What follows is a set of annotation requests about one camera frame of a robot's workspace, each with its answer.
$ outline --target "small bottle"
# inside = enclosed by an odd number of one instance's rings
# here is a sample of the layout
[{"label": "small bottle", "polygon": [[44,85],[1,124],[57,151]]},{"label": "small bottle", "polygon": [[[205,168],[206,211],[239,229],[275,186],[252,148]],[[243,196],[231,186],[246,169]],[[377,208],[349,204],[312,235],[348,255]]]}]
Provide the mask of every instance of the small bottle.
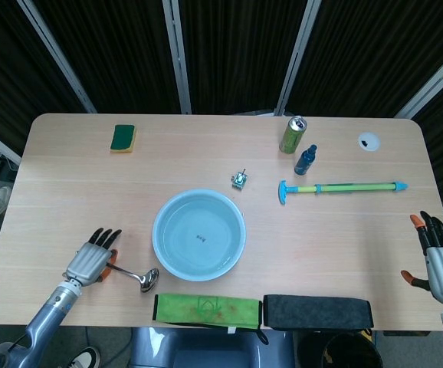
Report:
[{"label": "small bottle", "polygon": [[315,160],[315,151],[317,151],[317,146],[313,144],[309,149],[301,154],[301,157],[295,166],[296,174],[305,175],[307,173],[310,165],[312,165],[313,161]]}]

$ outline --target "green can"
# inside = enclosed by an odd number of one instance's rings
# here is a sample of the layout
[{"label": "green can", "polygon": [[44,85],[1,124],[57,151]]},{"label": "green can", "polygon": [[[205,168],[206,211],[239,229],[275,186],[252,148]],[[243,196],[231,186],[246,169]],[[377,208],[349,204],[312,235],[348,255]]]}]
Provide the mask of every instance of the green can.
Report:
[{"label": "green can", "polygon": [[292,117],[284,131],[283,139],[280,143],[280,151],[288,154],[294,153],[306,129],[307,122],[303,117]]}]

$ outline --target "wooden table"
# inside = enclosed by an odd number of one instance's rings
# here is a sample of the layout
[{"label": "wooden table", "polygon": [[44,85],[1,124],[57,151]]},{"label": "wooden table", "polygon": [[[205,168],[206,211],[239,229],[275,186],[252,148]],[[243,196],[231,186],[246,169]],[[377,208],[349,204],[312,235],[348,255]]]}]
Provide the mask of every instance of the wooden table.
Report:
[{"label": "wooden table", "polygon": [[[27,324],[75,251],[100,227],[121,228],[117,265],[161,272],[152,294],[112,272],[84,295],[66,325],[150,326],[155,293],[358,297],[371,302],[376,329],[440,330],[442,306],[408,286],[400,271],[425,278],[409,214],[443,211],[419,127],[411,120],[309,117],[297,154],[311,143],[317,158],[297,176],[297,155],[278,143],[287,117],[46,114],[32,125],[0,232],[0,324]],[[111,154],[115,124],[139,129],[134,151]],[[361,132],[381,139],[376,152],[358,145]],[[246,169],[239,192],[231,176]],[[404,192],[289,195],[288,185],[391,182]],[[224,193],[248,230],[240,261],[226,275],[194,283],[169,274],[152,247],[157,211],[193,188]]]}]

